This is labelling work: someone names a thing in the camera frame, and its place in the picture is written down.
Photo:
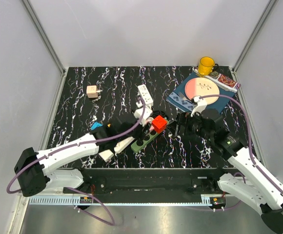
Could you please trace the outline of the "white triangular power strip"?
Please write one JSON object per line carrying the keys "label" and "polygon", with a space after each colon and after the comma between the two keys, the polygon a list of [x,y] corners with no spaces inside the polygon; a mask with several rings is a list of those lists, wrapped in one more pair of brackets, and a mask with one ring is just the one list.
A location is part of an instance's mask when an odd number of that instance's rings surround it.
{"label": "white triangular power strip", "polygon": [[126,139],[120,141],[117,143],[116,147],[114,148],[114,151],[116,154],[121,153],[127,146],[129,146],[134,141],[134,138],[132,136],[127,137]]}

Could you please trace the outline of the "green power strip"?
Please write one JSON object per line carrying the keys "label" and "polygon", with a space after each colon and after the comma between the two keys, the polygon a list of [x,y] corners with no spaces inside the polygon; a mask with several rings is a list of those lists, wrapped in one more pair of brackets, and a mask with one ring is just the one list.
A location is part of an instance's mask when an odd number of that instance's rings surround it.
{"label": "green power strip", "polygon": [[150,142],[152,142],[159,134],[155,131],[148,133],[143,140],[136,140],[131,144],[133,152],[138,153],[144,149]]}

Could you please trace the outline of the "white rectangular power strip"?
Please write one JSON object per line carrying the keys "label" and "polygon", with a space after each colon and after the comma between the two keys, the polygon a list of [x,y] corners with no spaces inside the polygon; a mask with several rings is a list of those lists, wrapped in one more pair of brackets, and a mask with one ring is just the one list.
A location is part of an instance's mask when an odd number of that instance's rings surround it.
{"label": "white rectangular power strip", "polygon": [[138,92],[147,106],[153,106],[153,99],[145,84],[139,85]]}

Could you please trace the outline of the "red cube socket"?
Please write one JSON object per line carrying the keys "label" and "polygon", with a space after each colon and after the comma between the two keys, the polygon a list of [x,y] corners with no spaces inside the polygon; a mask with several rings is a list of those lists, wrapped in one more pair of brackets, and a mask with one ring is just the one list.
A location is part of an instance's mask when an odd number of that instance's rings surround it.
{"label": "red cube socket", "polygon": [[159,115],[152,120],[151,124],[154,128],[154,131],[159,134],[167,127],[168,122],[165,118]]}

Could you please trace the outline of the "pink cube socket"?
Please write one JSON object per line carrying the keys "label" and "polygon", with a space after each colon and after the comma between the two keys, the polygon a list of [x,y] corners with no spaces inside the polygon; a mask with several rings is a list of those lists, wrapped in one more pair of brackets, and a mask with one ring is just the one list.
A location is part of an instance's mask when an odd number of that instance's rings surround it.
{"label": "pink cube socket", "polygon": [[152,132],[154,130],[154,126],[151,125],[151,127],[149,128],[149,132]]}

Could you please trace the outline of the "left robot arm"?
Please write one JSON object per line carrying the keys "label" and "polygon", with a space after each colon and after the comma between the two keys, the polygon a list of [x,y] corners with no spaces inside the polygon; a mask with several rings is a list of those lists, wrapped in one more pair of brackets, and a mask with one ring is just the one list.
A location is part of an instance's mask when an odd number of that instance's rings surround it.
{"label": "left robot arm", "polygon": [[91,181],[80,170],[62,169],[62,166],[86,156],[100,156],[109,161],[142,135],[151,114],[137,110],[130,117],[96,127],[91,132],[55,148],[35,151],[23,150],[15,167],[13,181],[19,183],[24,197],[31,197],[45,189],[71,187],[86,193]]}

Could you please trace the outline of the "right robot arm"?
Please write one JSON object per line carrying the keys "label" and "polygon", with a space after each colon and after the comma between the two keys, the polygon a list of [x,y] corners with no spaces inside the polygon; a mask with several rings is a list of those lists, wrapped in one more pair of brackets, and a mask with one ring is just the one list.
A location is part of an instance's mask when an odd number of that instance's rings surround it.
{"label": "right robot arm", "polygon": [[244,140],[226,130],[218,111],[181,113],[174,125],[180,136],[197,135],[207,140],[217,155],[251,182],[251,185],[239,182],[232,174],[218,169],[207,181],[208,190],[212,193],[221,190],[235,196],[255,210],[274,233],[283,234],[283,183],[253,156]]}

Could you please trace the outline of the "blue plug adapter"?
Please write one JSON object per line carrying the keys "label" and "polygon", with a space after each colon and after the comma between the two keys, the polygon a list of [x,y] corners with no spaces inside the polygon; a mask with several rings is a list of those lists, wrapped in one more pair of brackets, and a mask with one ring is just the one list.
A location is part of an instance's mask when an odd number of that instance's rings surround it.
{"label": "blue plug adapter", "polygon": [[91,125],[91,131],[95,130],[96,128],[98,127],[102,127],[103,125],[99,122],[94,122],[92,125]]}

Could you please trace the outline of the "silver fork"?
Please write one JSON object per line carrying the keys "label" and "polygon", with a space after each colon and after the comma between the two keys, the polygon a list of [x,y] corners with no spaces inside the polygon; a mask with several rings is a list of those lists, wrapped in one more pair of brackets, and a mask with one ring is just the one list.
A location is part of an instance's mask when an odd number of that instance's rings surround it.
{"label": "silver fork", "polygon": [[190,102],[190,103],[195,103],[194,101],[189,100],[182,92],[178,92],[178,96],[179,96],[181,99],[186,100],[186,101],[188,101],[188,102]]}

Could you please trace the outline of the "white cube charger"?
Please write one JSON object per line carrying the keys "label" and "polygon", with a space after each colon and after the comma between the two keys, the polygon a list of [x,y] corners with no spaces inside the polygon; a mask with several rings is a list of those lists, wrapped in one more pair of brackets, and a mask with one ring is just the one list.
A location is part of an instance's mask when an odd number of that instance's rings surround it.
{"label": "white cube charger", "polygon": [[114,156],[114,153],[111,150],[105,150],[99,153],[99,156],[105,161],[108,162]]}

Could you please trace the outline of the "pink cream plate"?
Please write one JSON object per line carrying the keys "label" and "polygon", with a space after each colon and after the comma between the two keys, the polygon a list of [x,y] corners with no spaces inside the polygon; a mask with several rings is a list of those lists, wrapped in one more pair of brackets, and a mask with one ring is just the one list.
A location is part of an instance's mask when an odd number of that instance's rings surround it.
{"label": "pink cream plate", "polygon": [[195,96],[219,95],[218,86],[207,78],[193,78],[185,85],[185,95],[188,99]]}

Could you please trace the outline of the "beige cube socket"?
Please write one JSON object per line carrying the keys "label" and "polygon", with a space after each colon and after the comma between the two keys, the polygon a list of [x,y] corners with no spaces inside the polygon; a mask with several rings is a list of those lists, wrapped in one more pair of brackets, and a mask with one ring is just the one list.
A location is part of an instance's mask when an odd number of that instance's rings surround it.
{"label": "beige cube socket", "polygon": [[88,85],[86,87],[86,94],[88,98],[97,98],[101,90],[97,88],[96,85]]}

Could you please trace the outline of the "yellow mug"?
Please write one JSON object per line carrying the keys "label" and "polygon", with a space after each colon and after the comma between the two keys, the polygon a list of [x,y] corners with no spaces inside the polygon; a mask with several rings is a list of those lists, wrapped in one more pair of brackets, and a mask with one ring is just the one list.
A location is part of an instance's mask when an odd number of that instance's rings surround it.
{"label": "yellow mug", "polygon": [[216,71],[219,65],[211,57],[202,57],[198,65],[198,73],[207,76]]}

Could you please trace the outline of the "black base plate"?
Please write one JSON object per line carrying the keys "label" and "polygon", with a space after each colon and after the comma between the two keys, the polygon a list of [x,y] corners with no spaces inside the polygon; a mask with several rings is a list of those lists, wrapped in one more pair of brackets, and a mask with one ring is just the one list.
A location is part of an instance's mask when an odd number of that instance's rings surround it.
{"label": "black base plate", "polygon": [[194,203],[221,194],[215,180],[236,169],[82,169],[77,190],[103,203]]}

